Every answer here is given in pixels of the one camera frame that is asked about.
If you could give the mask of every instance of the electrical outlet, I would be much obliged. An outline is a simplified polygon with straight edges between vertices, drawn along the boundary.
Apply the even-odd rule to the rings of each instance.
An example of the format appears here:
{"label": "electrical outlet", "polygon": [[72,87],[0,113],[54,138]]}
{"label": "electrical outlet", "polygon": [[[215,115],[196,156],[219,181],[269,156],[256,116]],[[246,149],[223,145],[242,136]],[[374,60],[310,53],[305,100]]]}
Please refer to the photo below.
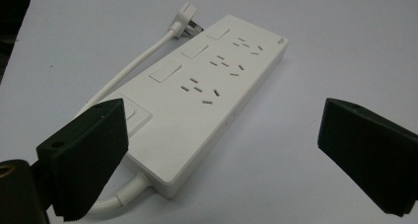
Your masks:
{"label": "electrical outlet", "polygon": [[161,195],[173,197],[287,44],[227,16],[110,94],[104,101],[128,102],[129,151],[122,163],[143,173]]}

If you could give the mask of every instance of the white table surface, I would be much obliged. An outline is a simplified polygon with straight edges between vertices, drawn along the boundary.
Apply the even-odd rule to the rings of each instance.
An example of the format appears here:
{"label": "white table surface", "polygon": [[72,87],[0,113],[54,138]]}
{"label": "white table surface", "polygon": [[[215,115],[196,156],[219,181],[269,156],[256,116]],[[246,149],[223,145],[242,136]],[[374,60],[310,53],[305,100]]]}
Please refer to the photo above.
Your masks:
{"label": "white table surface", "polygon": [[[0,86],[0,161],[34,162],[186,1],[203,27],[231,14],[288,38],[283,61],[174,199],[149,188],[78,223],[418,223],[418,204],[384,214],[316,144],[326,98],[418,132],[418,0],[32,0]],[[104,196],[131,177],[120,166]]]}

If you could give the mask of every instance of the cable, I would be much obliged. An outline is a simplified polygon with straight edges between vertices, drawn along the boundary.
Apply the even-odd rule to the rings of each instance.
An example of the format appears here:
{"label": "cable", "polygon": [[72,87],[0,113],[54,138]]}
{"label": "cable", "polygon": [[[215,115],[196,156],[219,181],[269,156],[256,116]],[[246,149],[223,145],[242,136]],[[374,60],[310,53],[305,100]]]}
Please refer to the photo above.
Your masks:
{"label": "cable", "polygon": [[150,184],[150,181],[144,175],[137,173],[136,176],[114,196],[96,201],[89,213],[103,213],[124,206],[131,202]]}
{"label": "cable", "polygon": [[191,18],[196,13],[196,10],[196,7],[194,7],[192,4],[185,3],[175,15],[174,20],[171,26],[169,27],[169,31],[159,41],[157,41],[157,43],[155,43],[153,46],[151,46],[149,49],[147,49],[145,52],[139,55],[136,59],[130,62],[124,69],[122,69],[122,71],[116,74],[116,76],[114,76],[106,85],[104,85],[104,87],[102,87],[80,109],[80,111],[76,114],[76,117],[85,110],[89,109],[91,106],[98,103],[101,99],[103,99],[110,92],[110,90],[114,86],[116,86],[117,83],[119,83],[124,77],[126,77],[126,75],[128,75],[136,66],[142,63],[151,54],[153,54],[165,43],[167,43],[167,41],[169,41],[173,37],[180,37],[187,25],[193,27],[198,33],[203,32],[202,27],[198,26],[196,23],[191,21]]}

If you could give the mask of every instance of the black object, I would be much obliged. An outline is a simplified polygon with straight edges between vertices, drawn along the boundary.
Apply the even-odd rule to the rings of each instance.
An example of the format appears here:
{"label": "black object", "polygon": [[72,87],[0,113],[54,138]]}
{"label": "black object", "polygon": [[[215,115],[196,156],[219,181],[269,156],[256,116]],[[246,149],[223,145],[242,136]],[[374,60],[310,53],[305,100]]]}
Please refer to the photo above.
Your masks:
{"label": "black object", "polygon": [[418,199],[418,136],[358,105],[326,99],[319,149],[385,213]]}
{"label": "black object", "polygon": [[0,0],[0,36],[16,35],[31,0]]}
{"label": "black object", "polygon": [[0,223],[48,223],[51,204],[64,221],[82,218],[127,150],[123,100],[88,109],[36,148],[31,167],[0,163]]}

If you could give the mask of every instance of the power strip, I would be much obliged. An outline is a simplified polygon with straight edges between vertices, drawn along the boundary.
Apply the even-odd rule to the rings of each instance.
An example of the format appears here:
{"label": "power strip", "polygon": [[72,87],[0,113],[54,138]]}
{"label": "power strip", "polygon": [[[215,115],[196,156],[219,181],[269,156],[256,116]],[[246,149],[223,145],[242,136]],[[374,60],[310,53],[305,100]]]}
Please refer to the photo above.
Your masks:
{"label": "power strip", "polygon": [[173,197],[234,121],[288,41],[227,16],[104,98],[125,102],[122,163]]}

